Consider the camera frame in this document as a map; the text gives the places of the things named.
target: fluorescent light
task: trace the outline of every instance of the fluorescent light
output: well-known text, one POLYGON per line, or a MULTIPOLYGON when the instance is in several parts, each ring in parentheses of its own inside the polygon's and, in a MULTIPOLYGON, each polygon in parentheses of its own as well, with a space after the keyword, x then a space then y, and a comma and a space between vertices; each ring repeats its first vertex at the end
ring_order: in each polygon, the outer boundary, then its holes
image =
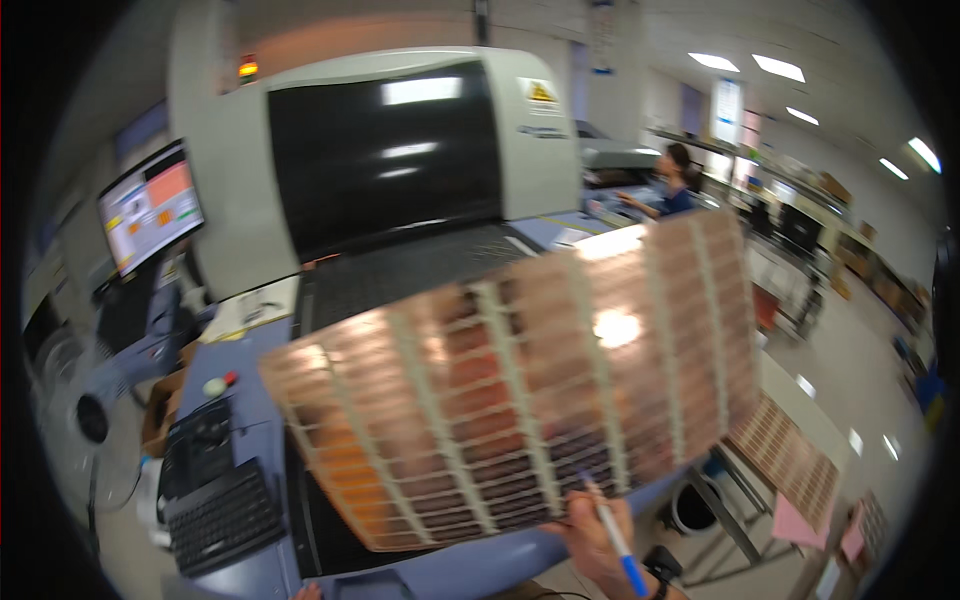
POLYGON ((895 461, 898 461, 898 460, 900 459, 900 456, 899 456, 899 454, 897 453, 897 449, 894 448, 894 444, 895 444, 896 442, 897 442, 897 440, 894 439, 894 442, 891 443, 891 442, 890 442, 890 438, 888 438, 888 437, 886 437, 886 436, 883 436, 883 444, 887 446, 887 452, 890 453, 890 456, 891 456, 895 461))
POLYGON ((406 146, 394 146, 383 151, 384 158, 396 158, 397 156, 418 155, 424 152, 436 150, 437 142, 424 142, 422 144, 407 144, 406 146))
POLYGON ((781 77, 792 79, 800 82, 801 84, 806 83, 803 70, 796 64, 790 64, 789 62, 783 62, 782 60, 777 59, 768 59, 767 57, 762 57, 759 54, 754 54, 753 57, 754 60, 756 60, 756 64, 758 64, 761 69, 768 73, 780 75, 781 77))
POLYGON ((863 439, 852 428, 850 430, 850 447, 853 448, 857 456, 863 456, 863 439))
POLYGON ((919 137, 914 137, 907 143, 920 155, 920 158, 926 161, 926 164, 930 165, 931 169, 940 173, 940 158, 937 158, 937 155, 933 154, 933 151, 919 137))
POLYGON ((415 79, 410 82, 393 82, 382 85, 383 104, 400 105, 424 100, 459 98, 463 80, 459 77, 415 79))
POLYGON ((902 180, 909 180, 909 179, 910 179, 910 178, 908 178, 908 177, 906 176, 906 173, 903 173, 900 169, 897 168, 897 165, 895 165, 894 163, 890 162, 890 161, 887 160, 886 158, 881 158, 881 159, 880 159, 880 164, 882 164, 882 165, 885 166, 886 168, 888 168, 888 169, 890 169, 891 171, 893 171, 893 172, 894 172, 894 175, 896 175, 896 176, 899 177, 900 179, 902 179, 902 180))
POLYGON ((703 66, 708 66, 711 69, 720 69, 721 71, 733 71, 734 73, 739 73, 740 69, 733 66, 733 63, 723 57, 715 57, 709 54, 696 54, 695 52, 688 52, 690 57, 703 66))
POLYGON ((797 385, 800 386, 806 394, 810 397, 817 395, 817 391, 813 388, 813 384, 806 380, 806 377, 803 375, 797 375, 797 385))
POLYGON ((380 178, 385 178, 385 177, 399 177, 399 176, 401 176, 401 175, 409 175, 409 174, 414 173, 414 172, 419 171, 419 170, 420 170, 420 169, 417 168, 417 167, 407 167, 407 168, 405 168, 405 169, 394 169, 393 171, 384 171, 383 173, 381 173, 381 174, 378 175, 377 177, 380 177, 380 178))
POLYGON ((789 112, 790 114, 792 114, 793 116, 797 117, 798 119, 803 119, 803 120, 805 120, 807 123, 813 123, 814 125, 820 125, 820 121, 814 119, 813 117, 811 117, 810 115, 806 114, 805 112, 800 112, 799 110, 796 110, 795 108, 791 108, 791 107, 787 107, 787 108, 786 108, 786 111, 789 112))

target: electric fan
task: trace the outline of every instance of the electric fan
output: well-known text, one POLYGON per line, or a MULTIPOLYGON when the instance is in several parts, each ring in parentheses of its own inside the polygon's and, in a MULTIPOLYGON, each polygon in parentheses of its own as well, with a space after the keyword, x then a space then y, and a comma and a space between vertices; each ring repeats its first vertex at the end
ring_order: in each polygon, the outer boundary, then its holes
POLYGON ((64 501, 74 510, 119 509, 136 487, 141 417, 112 353, 63 328, 40 349, 36 369, 37 426, 64 501))

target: dark hair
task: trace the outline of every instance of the dark hair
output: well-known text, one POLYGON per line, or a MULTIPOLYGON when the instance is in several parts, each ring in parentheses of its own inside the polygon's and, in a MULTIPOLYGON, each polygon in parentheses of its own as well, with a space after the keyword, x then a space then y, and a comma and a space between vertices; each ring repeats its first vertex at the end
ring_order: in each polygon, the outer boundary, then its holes
POLYGON ((680 167, 680 175, 684 178, 684 182, 690 191, 699 192, 703 187, 704 172, 703 169, 693 166, 690 161, 690 152, 686 150, 686 146, 679 142, 670 144, 666 147, 666 153, 680 167))
POLYGON ((690 153, 686 151, 686 146, 681 143, 670 144, 666 147, 666 153, 673 158, 673 161, 677 163, 677 166, 680 167, 682 173, 686 173, 686 170, 690 166, 690 153))

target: pen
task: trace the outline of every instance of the pen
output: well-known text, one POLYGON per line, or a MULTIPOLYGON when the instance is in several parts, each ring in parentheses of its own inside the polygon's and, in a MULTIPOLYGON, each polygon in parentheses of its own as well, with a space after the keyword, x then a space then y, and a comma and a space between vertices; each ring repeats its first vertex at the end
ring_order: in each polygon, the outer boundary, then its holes
POLYGON ((580 478, 583 479, 587 492, 593 496, 593 504, 596 507, 597 514, 600 516, 600 522, 603 523, 604 529, 607 530, 607 537, 610 538, 613 550, 620 559, 620 564, 627 574, 627 579, 630 580, 630 585, 633 587, 634 593, 640 598, 645 598, 649 593, 649 591, 647 591, 647 585, 643 582, 639 567, 636 566, 636 560, 630 551, 630 546, 624 541, 623 533, 613 519, 613 511, 610 510, 607 498, 600 492, 600 488, 597 487, 589 473, 580 471, 580 478))

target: blue shirt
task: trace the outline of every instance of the blue shirt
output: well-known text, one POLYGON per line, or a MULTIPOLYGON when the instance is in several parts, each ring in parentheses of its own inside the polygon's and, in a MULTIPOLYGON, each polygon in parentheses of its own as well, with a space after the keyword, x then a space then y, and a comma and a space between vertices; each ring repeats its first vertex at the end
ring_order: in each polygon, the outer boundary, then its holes
POLYGON ((679 190, 672 198, 663 199, 663 208, 660 210, 660 216, 675 215, 678 212, 691 210, 694 208, 693 199, 690 198, 690 192, 686 188, 679 190))

